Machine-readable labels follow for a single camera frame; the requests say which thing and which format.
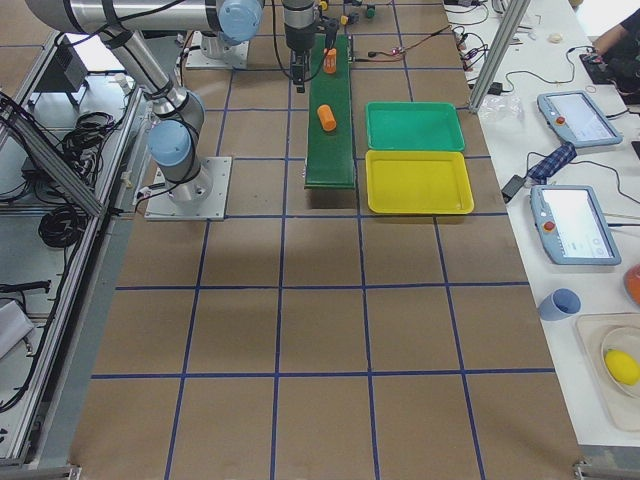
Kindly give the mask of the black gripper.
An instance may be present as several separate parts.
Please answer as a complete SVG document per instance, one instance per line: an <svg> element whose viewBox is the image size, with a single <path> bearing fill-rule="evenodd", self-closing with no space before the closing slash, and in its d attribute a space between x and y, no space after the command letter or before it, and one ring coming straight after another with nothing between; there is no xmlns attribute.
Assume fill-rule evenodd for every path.
<svg viewBox="0 0 640 480"><path fill-rule="evenodd" d="M316 34L324 35L324 48L329 51L334 48L337 32L338 20L330 17L321 17L318 22L313 22L303 28L297 28L288 24L284 25L286 45L290 49L292 57L289 66L289 74L296 86L296 92L305 92L305 82L311 80L310 73L311 50L316 41Z"/></svg>

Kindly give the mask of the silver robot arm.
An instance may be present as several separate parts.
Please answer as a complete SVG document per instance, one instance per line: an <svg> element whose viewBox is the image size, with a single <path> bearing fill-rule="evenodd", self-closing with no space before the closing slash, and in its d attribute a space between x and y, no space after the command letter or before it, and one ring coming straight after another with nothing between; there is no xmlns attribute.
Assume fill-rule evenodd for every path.
<svg viewBox="0 0 640 480"><path fill-rule="evenodd" d="M65 34L98 37L142 88L160 124L148 147L172 199L205 197L211 180L196 154L204 108L162 67L145 32L200 31L241 44L259 30L262 1L29 1L43 23Z"/></svg>
<svg viewBox="0 0 640 480"><path fill-rule="evenodd" d="M324 48L331 50L339 22L323 15L316 1L284 1L282 6L286 45L291 50L290 66L283 73L303 93L313 79L309 70L316 35L324 34ZM216 1L209 12L211 27L200 33L201 50L209 58L220 59L226 50L249 42L259 30L263 9L262 1Z"/></svg>

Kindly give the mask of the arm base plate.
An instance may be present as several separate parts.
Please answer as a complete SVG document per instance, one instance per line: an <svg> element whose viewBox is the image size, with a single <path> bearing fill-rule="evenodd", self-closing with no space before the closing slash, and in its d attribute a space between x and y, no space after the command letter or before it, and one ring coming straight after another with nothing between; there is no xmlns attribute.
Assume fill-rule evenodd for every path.
<svg viewBox="0 0 640 480"><path fill-rule="evenodd" d="M231 157L203 157L199 175L189 183L159 189L160 195L146 202L144 218L149 221L222 221L232 170Z"/></svg>
<svg viewBox="0 0 640 480"><path fill-rule="evenodd" d="M248 53L249 42L230 45L210 32L196 31L188 47L185 66L191 70L245 70Z"/></svg>

